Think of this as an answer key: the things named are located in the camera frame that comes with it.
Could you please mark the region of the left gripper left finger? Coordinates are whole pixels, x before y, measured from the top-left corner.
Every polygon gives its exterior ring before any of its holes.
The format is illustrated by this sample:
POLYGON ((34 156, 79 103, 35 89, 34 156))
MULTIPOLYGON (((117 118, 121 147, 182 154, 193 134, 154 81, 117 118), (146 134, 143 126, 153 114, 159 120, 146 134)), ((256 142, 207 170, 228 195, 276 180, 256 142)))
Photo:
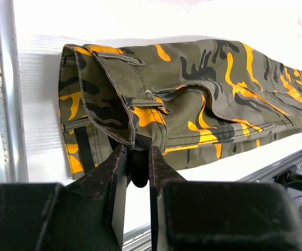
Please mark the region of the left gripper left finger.
POLYGON ((120 145, 98 167, 68 185, 62 212, 62 250, 121 250, 127 149, 120 145))

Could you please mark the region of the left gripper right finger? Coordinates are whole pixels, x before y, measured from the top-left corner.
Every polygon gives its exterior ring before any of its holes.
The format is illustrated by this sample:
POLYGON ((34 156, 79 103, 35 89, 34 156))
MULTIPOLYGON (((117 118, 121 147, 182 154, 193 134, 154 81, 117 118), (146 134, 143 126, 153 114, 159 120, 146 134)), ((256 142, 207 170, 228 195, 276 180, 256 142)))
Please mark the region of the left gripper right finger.
POLYGON ((152 250, 190 250, 193 216, 189 183, 165 160, 157 147, 149 150, 152 250))

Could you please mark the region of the camouflage trousers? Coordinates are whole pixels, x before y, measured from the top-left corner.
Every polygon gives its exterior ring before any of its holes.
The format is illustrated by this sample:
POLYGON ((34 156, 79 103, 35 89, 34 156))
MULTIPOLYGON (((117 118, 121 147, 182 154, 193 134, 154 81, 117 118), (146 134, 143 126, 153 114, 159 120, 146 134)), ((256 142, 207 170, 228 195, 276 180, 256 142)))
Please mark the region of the camouflage trousers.
POLYGON ((75 180, 118 144, 182 170, 302 132, 302 71, 239 41, 67 44, 58 94, 75 180))

